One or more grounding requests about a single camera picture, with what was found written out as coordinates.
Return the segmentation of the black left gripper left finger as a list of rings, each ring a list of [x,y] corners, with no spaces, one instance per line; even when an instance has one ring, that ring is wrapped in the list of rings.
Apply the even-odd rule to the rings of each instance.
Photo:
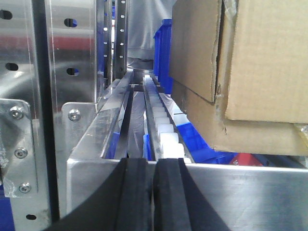
[[[50,231],[150,231],[148,162],[123,158],[105,182]]]

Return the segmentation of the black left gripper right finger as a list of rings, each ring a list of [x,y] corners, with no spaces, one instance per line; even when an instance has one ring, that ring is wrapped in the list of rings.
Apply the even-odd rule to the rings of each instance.
[[[154,171],[155,231],[229,231],[183,159],[160,159]]]

